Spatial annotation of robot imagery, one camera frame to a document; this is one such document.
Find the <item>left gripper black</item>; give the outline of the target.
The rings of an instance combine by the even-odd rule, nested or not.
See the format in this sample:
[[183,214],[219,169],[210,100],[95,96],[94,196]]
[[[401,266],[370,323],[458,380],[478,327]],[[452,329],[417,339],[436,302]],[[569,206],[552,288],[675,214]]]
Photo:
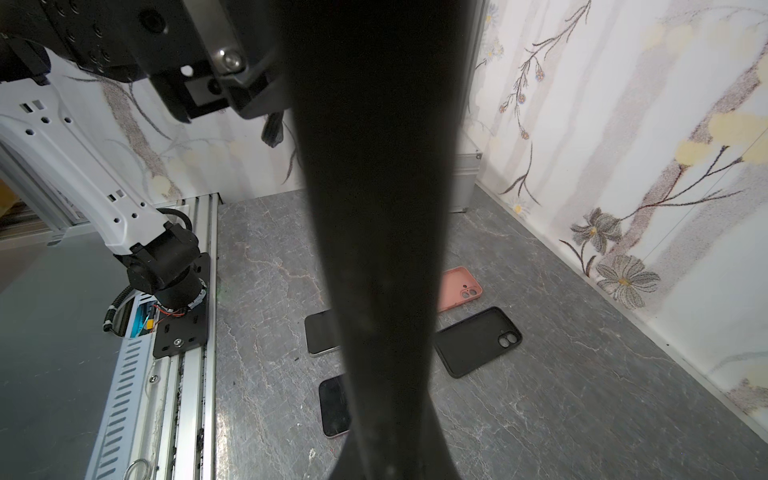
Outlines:
[[288,109],[269,1],[42,1],[64,56],[101,78],[147,79],[188,123]]

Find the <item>phone with black screen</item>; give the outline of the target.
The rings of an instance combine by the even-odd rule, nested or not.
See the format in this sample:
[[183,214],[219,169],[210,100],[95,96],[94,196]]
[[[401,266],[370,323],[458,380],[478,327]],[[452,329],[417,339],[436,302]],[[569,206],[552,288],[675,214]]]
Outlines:
[[307,351],[312,356],[337,350],[335,319],[331,310],[308,315],[304,321]]

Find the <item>pink phone case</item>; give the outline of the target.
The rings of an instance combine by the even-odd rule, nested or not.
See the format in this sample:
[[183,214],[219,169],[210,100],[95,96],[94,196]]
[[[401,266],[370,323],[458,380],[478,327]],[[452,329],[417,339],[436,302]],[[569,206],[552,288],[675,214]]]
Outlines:
[[463,266],[445,271],[441,277],[438,312],[442,313],[479,298],[483,289]]

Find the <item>black phone case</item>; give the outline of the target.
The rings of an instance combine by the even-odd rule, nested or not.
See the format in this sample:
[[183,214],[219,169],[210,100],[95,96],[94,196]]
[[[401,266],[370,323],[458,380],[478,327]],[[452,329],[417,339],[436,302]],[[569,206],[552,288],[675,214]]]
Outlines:
[[522,332],[499,307],[489,307],[434,335],[434,348],[448,374],[462,378],[518,347]]

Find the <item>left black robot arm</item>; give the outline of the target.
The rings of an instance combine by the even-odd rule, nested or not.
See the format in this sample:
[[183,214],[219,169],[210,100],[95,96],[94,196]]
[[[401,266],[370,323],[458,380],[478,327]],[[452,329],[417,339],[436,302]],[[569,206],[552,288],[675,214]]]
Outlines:
[[169,310],[209,278],[159,202],[301,184],[266,1],[5,1],[1,84],[2,144]]

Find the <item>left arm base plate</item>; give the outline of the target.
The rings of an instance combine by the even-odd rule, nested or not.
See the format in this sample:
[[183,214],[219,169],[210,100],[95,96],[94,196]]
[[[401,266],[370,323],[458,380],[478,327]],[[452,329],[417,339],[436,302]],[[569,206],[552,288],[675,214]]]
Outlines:
[[172,357],[203,347],[209,338],[209,300],[211,296],[211,257],[202,253],[191,265],[189,276],[200,283],[198,296],[182,309],[157,308],[158,322],[152,355]]

